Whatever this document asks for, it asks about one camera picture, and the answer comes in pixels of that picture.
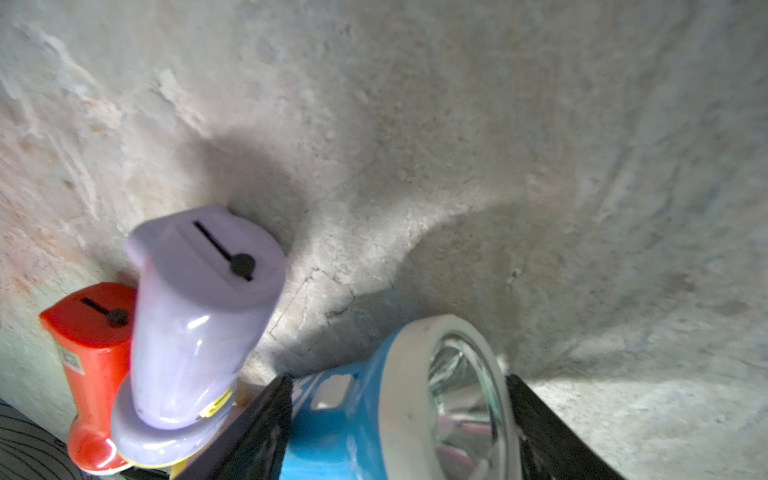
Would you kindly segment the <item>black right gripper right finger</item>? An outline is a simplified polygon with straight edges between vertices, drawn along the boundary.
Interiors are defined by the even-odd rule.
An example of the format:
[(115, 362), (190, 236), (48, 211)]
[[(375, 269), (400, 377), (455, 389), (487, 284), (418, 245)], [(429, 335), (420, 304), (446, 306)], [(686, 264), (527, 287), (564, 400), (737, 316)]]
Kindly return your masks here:
[(623, 480), (517, 375), (506, 377), (524, 479)]

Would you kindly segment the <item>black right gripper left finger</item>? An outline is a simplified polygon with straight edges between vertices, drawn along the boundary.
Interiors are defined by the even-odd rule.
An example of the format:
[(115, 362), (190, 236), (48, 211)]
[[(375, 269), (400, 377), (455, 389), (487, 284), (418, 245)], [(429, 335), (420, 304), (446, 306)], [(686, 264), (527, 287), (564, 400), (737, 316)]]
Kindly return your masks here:
[(292, 391), (289, 377), (275, 378), (178, 477), (279, 479), (291, 434)]

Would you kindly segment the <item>blue flashlight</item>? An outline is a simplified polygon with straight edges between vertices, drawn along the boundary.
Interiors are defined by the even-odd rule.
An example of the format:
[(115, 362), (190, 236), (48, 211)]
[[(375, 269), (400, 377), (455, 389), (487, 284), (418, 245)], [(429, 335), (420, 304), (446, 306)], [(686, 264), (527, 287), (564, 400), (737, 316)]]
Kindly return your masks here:
[(485, 337), (440, 315), (366, 360), (293, 381), (283, 479), (519, 479), (505, 377)]

